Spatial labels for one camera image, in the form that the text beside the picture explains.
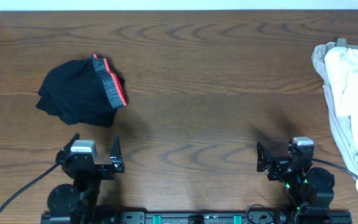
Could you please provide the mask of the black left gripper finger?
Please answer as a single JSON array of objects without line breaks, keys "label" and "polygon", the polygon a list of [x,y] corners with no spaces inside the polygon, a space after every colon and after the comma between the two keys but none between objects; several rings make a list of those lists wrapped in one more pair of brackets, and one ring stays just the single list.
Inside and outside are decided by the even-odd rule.
[{"label": "black left gripper finger", "polygon": [[118,134],[116,134],[114,137],[109,158],[114,165],[123,165],[123,158],[122,158]]},{"label": "black left gripper finger", "polygon": [[76,133],[70,140],[69,142],[62,148],[63,151],[71,151],[71,147],[74,144],[74,142],[76,140],[79,140],[80,135],[78,133]]}]

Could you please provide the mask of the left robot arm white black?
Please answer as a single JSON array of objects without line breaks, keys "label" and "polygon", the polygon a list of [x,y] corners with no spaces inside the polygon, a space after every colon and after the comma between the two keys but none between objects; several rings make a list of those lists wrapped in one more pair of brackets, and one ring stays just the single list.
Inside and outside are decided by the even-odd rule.
[{"label": "left robot arm white black", "polygon": [[107,206],[97,206],[103,180],[114,180],[125,170],[119,144],[115,135],[110,151],[109,164],[97,164],[96,143],[81,140],[79,134],[57,153],[55,162],[73,179],[72,184],[55,187],[47,199],[49,213],[42,223],[120,223],[118,212]]}]

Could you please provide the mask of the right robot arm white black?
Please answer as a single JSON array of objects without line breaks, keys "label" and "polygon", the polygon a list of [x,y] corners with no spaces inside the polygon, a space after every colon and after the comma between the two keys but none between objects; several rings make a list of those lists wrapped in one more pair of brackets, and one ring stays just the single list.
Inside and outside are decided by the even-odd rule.
[{"label": "right robot arm white black", "polygon": [[329,205],[334,198],[334,175],[326,169],[312,167],[314,142],[295,137],[288,143],[287,156],[274,156],[257,143],[257,172],[268,171],[268,180],[284,185],[290,201],[285,211],[287,223],[331,223]]}]

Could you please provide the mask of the dark navy leggings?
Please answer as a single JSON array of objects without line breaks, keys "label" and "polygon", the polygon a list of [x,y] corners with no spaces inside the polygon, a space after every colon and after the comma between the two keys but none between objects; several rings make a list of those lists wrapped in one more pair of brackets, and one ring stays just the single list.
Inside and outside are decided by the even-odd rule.
[{"label": "dark navy leggings", "polygon": [[53,100],[64,114],[88,117],[125,107],[123,84],[108,60],[93,54],[53,68],[38,94]]}]

